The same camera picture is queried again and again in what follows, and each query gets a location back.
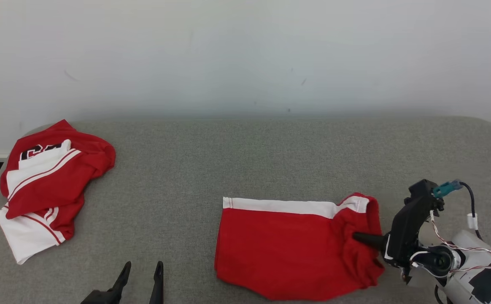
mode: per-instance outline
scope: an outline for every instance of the red fabric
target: red fabric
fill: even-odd
[[[325,301],[377,285],[384,267],[378,252],[352,238],[353,232],[381,235],[378,204],[366,213],[319,215],[226,208],[215,256],[217,277],[270,300]]]
[[[7,219],[33,212],[46,220],[54,207],[59,207],[58,216],[49,220],[49,226],[60,231],[66,240],[74,235],[73,219],[84,205],[83,190],[86,184],[114,167],[116,153],[105,140],[86,133],[77,132],[67,121],[62,120],[41,132],[22,137],[13,147],[6,170],[0,177],[0,190],[6,198],[14,189],[8,188],[8,172],[19,169],[19,160],[33,157],[33,147],[43,148],[71,141],[71,149],[81,153],[67,161],[59,170],[36,179],[20,188],[8,201]]]

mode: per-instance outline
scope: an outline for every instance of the white cable clip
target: white cable clip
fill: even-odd
[[[469,229],[478,229],[478,214],[475,213],[475,217],[472,217],[472,213],[467,214],[467,224],[469,225]]]

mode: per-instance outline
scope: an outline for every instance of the white wall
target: white wall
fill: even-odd
[[[0,153],[66,118],[491,121],[491,0],[0,0]]]

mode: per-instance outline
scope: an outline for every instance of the folded clothing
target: folded clothing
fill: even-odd
[[[340,204],[223,198],[217,277],[270,300],[325,301],[377,285],[378,251],[352,238],[382,235],[375,198]]]
[[[18,264],[73,237],[86,184],[114,167],[115,157],[111,144],[65,120],[16,142],[0,177],[8,198],[0,226]]]

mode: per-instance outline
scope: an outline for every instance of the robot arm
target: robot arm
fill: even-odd
[[[423,179],[409,188],[411,196],[394,217],[391,231],[384,236],[354,233],[353,237],[378,249],[386,263],[400,268],[407,284],[413,268],[425,269],[437,280],[435,296],[439,303],[438,288],[444,291],[449,303],[491,304],[491,247],[480,239],[477,227],[477,235],[461,231],[452,241],[446,241],[434,222],[438,212],[444,210],[443,197],[463,186],[469,189],[474,201],[465,183],[454,181],[439,187]],[[475,220],[474,204],[472,215]],[[423,244],[418,238],[421,229],[433,229],[440,245]]]

